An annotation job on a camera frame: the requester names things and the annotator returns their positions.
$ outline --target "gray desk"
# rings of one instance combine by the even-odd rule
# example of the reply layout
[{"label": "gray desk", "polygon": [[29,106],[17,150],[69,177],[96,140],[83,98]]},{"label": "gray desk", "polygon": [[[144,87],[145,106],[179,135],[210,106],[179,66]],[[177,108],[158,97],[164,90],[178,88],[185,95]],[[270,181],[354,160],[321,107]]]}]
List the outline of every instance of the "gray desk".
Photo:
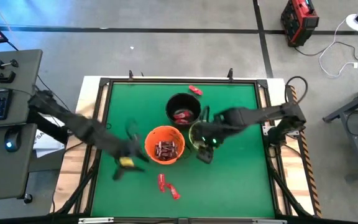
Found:
[{"label": "gray desk", "polygon": [[16,152],[7,152],[4,135],[9,127],[0,127],[0,199],[23,195],[27,183],[36,124],[25,124],[22,128],[22,146]]},{"label": "gray desk", "polygon": [[[7,66],[4,70],[0,70],[0,72],[6,75],[9,74],[10,71],[16,73],[15,80],[12,83],[0,83],[0,88],[12,88],[34,94],[33,85],[37,79],[41,57],[41,50],[0,52],[0,59],[4,63],[9,63],[12,59],[16,59],[19,63],[18,68]],[[29,99],[30,95],[13,91],[7,118],[0,120],[0,126],[25,124],[29,115],[29,108],[27,106]]]}]

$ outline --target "red power station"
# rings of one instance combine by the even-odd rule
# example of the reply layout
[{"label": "red power station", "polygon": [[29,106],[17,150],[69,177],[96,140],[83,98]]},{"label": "red power station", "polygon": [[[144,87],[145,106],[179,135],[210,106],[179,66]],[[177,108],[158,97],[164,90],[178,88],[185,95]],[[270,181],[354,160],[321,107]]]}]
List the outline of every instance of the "red power station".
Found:
[{"label": "red power station", "polygon": [[289,0],[281,14],[288,46],[303,46],[317,27],[318,20],[311,0]]}]

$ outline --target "orange bucket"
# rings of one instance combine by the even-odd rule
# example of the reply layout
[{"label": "orange bucket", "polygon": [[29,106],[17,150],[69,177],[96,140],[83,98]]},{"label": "orange bucket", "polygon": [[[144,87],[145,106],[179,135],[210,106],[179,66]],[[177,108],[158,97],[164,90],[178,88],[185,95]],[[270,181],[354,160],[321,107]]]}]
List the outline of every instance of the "orange bucket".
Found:
[{"label": "orange bucket", "polygon": [[[175,145],[178,146],[178,157],[168,161],[158,160],[155,156],[155,145],[160,141],[173,141]],[[176,162],[183,154],[183,151],[185,150],[185,138],[179,130],[172,126],[160,126],[147,135],[146,140],[144,141],[144,147],[146,148],[147,155],[149,155],[152,160],[158,162],[159,164],[169,165]]]}]

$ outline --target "white paper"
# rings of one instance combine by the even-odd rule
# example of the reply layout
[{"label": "white paper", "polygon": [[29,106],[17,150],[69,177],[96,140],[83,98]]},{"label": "white paper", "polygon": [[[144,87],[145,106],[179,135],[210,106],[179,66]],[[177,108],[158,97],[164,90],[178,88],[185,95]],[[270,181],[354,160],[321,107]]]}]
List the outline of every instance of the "white paper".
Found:
[{"label": "white paper", "polygon": [[[45,117],[45,119],[49,120],[53,124],[56,124],[57,122],[60,126],[64,125],[64,123],[57,118],[55,118],[56,121],[52,117]],[[64,144],[58,142],[57,140],[54,140],[54,138],[41,132],[40,130],[37,130],[33,146],[33,150],[35,150],[37,158],[62,150],[64,148]]]}]

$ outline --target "yellow object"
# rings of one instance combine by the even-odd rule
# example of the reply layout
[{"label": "yellow object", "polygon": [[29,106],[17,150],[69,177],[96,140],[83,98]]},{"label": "yellow object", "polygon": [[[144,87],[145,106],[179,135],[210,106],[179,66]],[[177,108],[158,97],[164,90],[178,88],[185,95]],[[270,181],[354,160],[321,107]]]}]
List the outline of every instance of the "yellow object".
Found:
[{"label": "yellow object", "polygon": [[134,167],[134,161],[130,157],[120,157],[119,163],[124,167]]}]

